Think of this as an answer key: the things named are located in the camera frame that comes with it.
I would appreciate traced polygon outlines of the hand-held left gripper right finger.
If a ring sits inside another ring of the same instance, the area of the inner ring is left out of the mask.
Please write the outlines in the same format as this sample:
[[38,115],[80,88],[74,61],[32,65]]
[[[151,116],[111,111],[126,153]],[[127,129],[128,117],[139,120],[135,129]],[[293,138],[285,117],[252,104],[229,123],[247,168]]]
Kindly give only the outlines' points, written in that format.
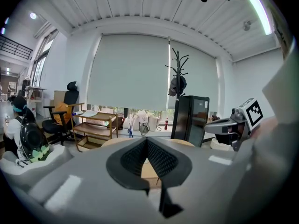
[[183,208],[172,202],[168,188],[184,183],[192,171],[192,162],[184,153],[165,145],[156,138],[147,138],[147,158],[161,180],[159,212],[170,218]]

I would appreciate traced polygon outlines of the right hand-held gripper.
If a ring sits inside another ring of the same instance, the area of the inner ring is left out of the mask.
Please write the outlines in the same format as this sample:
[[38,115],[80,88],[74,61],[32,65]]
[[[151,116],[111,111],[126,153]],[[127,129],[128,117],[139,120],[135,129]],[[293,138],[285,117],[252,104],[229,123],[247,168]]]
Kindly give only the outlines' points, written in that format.
[[204,130],[216,135],[232,134],[230,138],[234,151],[238,151],[241,143],[247,140],[263,118],[260,105],[256,98],[249,98],[240,106],[233,108],[231,117],[207,123]]

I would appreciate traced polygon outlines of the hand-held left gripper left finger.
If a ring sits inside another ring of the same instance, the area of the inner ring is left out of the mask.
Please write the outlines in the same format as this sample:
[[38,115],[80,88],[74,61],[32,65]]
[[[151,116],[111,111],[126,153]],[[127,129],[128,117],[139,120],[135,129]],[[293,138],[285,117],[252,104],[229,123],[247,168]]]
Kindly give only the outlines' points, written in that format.
[[106,161],[109,175],[126,189],[149,193],[150,184],[141,178],[142,167],[148,157],[147,138],[132,140],[132,143],[112,153]]

